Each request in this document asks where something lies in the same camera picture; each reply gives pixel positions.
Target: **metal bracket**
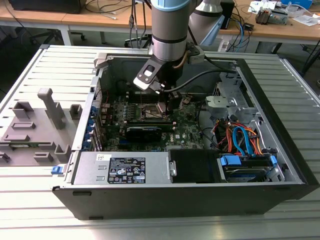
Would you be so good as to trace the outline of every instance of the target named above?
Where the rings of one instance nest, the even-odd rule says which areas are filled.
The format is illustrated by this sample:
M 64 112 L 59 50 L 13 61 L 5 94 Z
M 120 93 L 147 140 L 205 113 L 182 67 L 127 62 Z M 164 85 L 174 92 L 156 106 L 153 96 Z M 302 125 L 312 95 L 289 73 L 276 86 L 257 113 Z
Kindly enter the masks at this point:
M 107 53 L 104 53 L 104 52 L 98 52 L 95 57 L 94 57 L 94 60 L 93 60 L 93 64 L 94 64 L 94 67 L 96 69 L 100 69 L 100 68 L 103 68 L 105 67 L 107 64 L 108 64 L 108 60 L 112 60 L 112 59 L 108 59 L 108 54 Z
M 285 175 L 281 171 L 279 164 L 275 164 L 274 168 L 266 175 L 268 179 L 271 179 L 272 182 L 284 182 Z

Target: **power cord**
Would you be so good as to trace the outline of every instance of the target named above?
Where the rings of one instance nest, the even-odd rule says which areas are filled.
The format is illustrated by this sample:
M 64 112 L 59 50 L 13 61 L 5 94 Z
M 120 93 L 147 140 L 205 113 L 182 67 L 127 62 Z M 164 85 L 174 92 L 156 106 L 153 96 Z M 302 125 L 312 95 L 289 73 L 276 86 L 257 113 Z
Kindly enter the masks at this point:
M 142 38 L 143 38 L 143 36 L 145 35 L 146 30 L 147 30 L 147 24 L 146 24 L 146 9 L 145 9 L 145 3 L 144 3 L 144 2 L 142 3 L 142 9 L 143 9 L 143 24 L 144 24 L 144 30 L 143 30 L 143 33 L 141 34 L 140 41 L 139 41 L 140 47 L 141 47 L 141 45 L 142 45 Z
M 134 27 L 136 37 L 136 47 L 139 49 L 139 38 L 138 38 L 138 24 L 137 24 L 137 12 L 136 12 L 136 0 L 132 0 L 132 7 L 134 12 Z
M 144 0 L 144 2 L 150 9 L 152 9 L 151 4 L 148 2 L 148 0 Z
M 91 3 L 93 3 L 94 1 L 96 1 L 96 0 L 91 0 L 91 1 L 89 1 L 88 3 L 86 3 L 85 5 L 84 5 L 84 8 L 87 10 L 87 11 L 89 11 L 89 12 L 91 12 L 91 13 L 95 13 L 95 14 L 107 14 L 107 13 L 112 13 L 112 12 L 115 12 L 115 11 L 118 11 L 118 10 L 121 10 L 121 9 L 125 9 L 125 8 L 128 8 L 128 7 L 131 7 L 132 5 L 127 5 L 127 6 L 122 6 L 122 7 L 119 7 L 119 8 L 117 8 L 117 9 L 112 9 L 112 10 L 110 10 L 110 11 L 93 11 L 93 10 L 91 10 L 91 9 L 89 9 L 88 8 L 88 6 L 91 4 Z M 108 7 L 108 6 L 114 6 L 114 5 L 118 5 L 119 3 L 121 3 L 122 2 L 122 0 L 119 0 L 119 2 L 118 3 L 115 3 L 115 4 L 107 4 L 107 5 L 103 5 L 102 7 L 101 7 L 101 9 L 103 9 L 103 8 L 105 8 L 105 7 Z
M 185 87 L 186 85 L 188 85 L 189 83 L 191 83 L 194 80 L 196 80 L 197 78 L 199 78 L 199 77 L 201 77 L 203 75 L 206 75 L 206 74 L 210 74 L 210 73 L 229 73 L 229 74 L 234 74 L 234 73 L 236 73 L 236 71 L 227 70 L 227 69 L 211 69 L 211 70 L 203 71 L 203 72 L 199 73 L 198 75 L 195 75 L 194 77 L 190 78 L 189 80 L 187 80 L 186 82 L 184 82 L 180 86 L 177 86 L 177 87 L 171 88 L 171 89 L 162 88 L 160 90 L 160 92 L 161 93 L 172 93 L 172 92 L 178 91 L 178 90 L 182 89 L 183 87 Z

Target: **warning label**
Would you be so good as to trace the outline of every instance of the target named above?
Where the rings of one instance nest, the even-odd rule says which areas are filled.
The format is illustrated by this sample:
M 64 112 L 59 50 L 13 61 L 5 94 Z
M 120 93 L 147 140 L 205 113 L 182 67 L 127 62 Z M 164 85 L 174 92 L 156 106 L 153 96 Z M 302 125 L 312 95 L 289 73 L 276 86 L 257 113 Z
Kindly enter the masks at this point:
M 145 184 L 146 159 L 144 157 L 110 158 L 108 183 Z

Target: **desk leg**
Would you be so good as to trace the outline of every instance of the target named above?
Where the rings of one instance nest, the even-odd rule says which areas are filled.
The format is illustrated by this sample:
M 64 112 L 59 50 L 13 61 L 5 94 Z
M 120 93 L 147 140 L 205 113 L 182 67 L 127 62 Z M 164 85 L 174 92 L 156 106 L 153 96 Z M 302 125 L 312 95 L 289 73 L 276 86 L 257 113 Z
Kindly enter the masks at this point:
M 233 35 L 223 35 L 218 48 L 218 52 L 227 51 L 229 42 L 232 40 L 232 38 L 233 38 Z
M 69 27 L 67 25 L 61 26 L 59 29 L 61 31 L 63 43 L 66 46 L 72 46 L 74 43 L 72 41 L 71 32 L 69 31 Z
M 101 38 L 101 43 L 102 44 L 106 44 L 106 37 L 105 37 L 105 32 L 104 31 L 101 31 L 100 32 L 100 38 Z

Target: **black cable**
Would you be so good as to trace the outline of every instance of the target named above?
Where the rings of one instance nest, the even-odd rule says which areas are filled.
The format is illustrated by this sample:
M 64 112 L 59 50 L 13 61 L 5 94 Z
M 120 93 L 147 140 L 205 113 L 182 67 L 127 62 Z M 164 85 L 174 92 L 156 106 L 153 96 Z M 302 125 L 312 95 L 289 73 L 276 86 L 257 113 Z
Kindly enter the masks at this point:
M 129 31 L 129 40 L 130 40 L 130 45 L 131 45 L 131 48 L 133 49 L 133 45 L 132 45 L 132 39 L 131 39 L 131 36 L 132 36 L 132 27 L 130 27 L 130 31 Z
M 15 17 L 15 15 L 9 10 L 8 6 L 7 6 L 7 1 L 3 0 L 5 8 L 7 9 L 7 11 L 11 14 L 11 16 L 14 18 L 14 20 L 16 20 L 17 23 L 19 23 L 21 25 L 21 27 L 30 35 L 30 37 L 32 37 L 32 34 L 27 30 L 27 28 L 25 26 L 22 25 L 22 23 Z M 35 42 L 39 45 L 41 45 L 41 43 L 37 40 L 34 39 Z
M 139 41 L 140 47 L 141 47 L 141 44 L 142 44 L 142 38 L 143 38 L 143 36 L 145 35 L 146 30 L 147 30 L 147 24 L 146 24 L 146 9 L 145 9 L 145 3 L 144 3 L 144 2 L 142 3 L 142 9 L 143 9 L 144 30 L 143 30 L 143 33 L 141 34 L 140 41 Z
M 150 3 L 148 2 L 148 0 L 144 0 L 144 2 L 145 2 L 145 4 L 147 4 L 147 6 L 148 6 L 150 9 L 152 9 L 152 7 L 151 7 Z
M 119 3 L 121 3 L 122 1 L 123 1 L 123 0 L 119 0 L 119 2 L 117 2 L 117 3 L 113 3 L 113 4 L 106 4 L 106 5 L 103 5 L 102 7 L 99 7 L 99 0 L 97 0 L 97 5 L 98 5 L 99 10 L 102 10 L 102 9 L 103 9 L 103 8 L 105 8 L 105 7 L 118 5 L 118 4 L 119 4 Z
M 4 94 L 8 94 L 7 92 L 3 91 L 1 88 L 0 88 L 0 92 L 3 92 Z
M 200 131 L 199 133 L 201 134 L 202 137 L 205 137 L 206 139 L 208 139 L 208 140 L 210 141 L 210 143 L 211 143 L 212 146 L 215 148 L 215 150 L 217 150 L 217 151 L 220 152 L 220 149 L 217 148 L 217 144 L 216 144 L 210 137 L 208 137 L 208 135 L 206 135 L 206 134 L 203 132 L 203 131 L 204 131 L 205 129 L 207 129 L 207 128 L 201 129 L 201 127 L 200 127 L 200 121 L 199 121 L 200 112 L 201 112 L 201 108 L 202 108 L 203 104 L 205 104 L 205 103 L 206 103 L 206 100 L 204 100 L 204 101 L 201 102 L 200 108 L 199 108 L 199 110 L 198 110 L 198 112 L 197 112 L 197 115 L 196 115 L 196 121 L 197 121 L 197 125 L 198 125 L 199 131 Z
M 192 89 L 192 88 L 199 88 L 199 89 L 201 89 L 204 93 L 206 92 L 206 90 L 205 90 L 205 88 L 204 88 L 203 86 L 193 85 L 193 86 L 189 87 L 189 88 L 185 91 L 185 94 L 188 95 L 190 89 Z
M 130 44 L 131 44 L 131 48 L 132 48 L 132 49 L 134 48 L 133 45 L 132 45 L 132 28 L 133 28 L 134 25 L 135 25 L 133 2 L 134 2 L 134 0 L 131 0 L 131 14 L 130 14 L 130 17 L 129 17 L 129 28 L 130 28 L 130 31 L 129 31 L 129 40 L 130 40 Z
M 137 25 L 137 12 L 136 12 L 136 0 L 132 0 L 132 6 L 134 11 L 134 24 L 135 24 L 135 37 L 136 37 L 136 47 L 139 49 L 139 38 L 138 38 L 138 25 Z
M 312 52 L 310 53 L 309 57 L 308 57 L 307 60 L 305 61 L 304 65 L 303 65 L 303 67 L 302 67 L 302 71 L 301 71 L 303 74 L 306 73 L 305 68 L 307 67 L 308 62 L 309 62 L 309 59 L 310 59 L 310 57 L 314 54 L 314 52 L 315 52 L 315 50 L 317 49 L 319 43 L 320 43 L 320 39 L 318 40 L 318 42 L 316 43 L 314 49 L 312 50 Z
M 210 73 L 230 73 L 230 74 L 234 74 L 236 73 L 236 71 L 233 70 L 227 70 L 227 69 L 211 69 L 211 70 L 207 70 L 207 71 L 203 71 L 201 73 L 199 73 L 198 75 L 195 75 L 194 77 L 190 78 L 188 81 L 184 82 L 183 84 L 181 84 L 180 86 L 177 86 L 175 88 L 172 89 L 161 89 L 162 93 L 172 93 L 175 91 L 178 91 L 179 89 L 182 89 L 184 86 L 188 85 L 189 83 L 191 83 L 192 81 L 196 80 L 197 78 L 206 75 L 206 74 L 210 74 Z
M 107 13 L 111 13 L 111 12 L 115 12 L 115 11 L 118 11 L 118 10 L 121 10 L 121 9 L 125 9 L 125 8 L 128 8 L 128 7 L 131 7 L 132 5 L 127 5 L 127 6 L 122 6 L 122 7 L 119 7 L 117 9 L 113 9 L 113 10 L 110 10 L 110 11 L 92 11 L 88 8 L 88 5 L 91 4 L 92 2 L 94 2 L 95 0 L 91 0 L 90 2 L 88 2 L 87 4 L 84 5 L 84 8 L 91 12 L 91 13 L 95 13 L 95 14 L 107 14 Z
M 307 65 L 307 63 L 308 63 L 308 61 L 309 61 L 309 59 L 310 59 L 311 55 L 313 55 L 313 54 L 314 54 L 314 52 L 315 52 L 315 50 L 317 49 L 317 47 L 318 47 L 319 43 L 320 43 L 320 39 L 319 39 L 319 41 L 316 43 L 316 45 L 315 45 L 314 49 L 313 49 L 313 50 L 312 50 L 312 52 L 310 53 L 310 55 L 309 55 L 309 57 L 307 58 L 307 60 L 305 61 L 305 63 L 304 63 L 304 65 L 303 65 L 303 68 L 302 68 L 302 69 L 304 69 L 304 68 L 305 68 L 305 66 Z

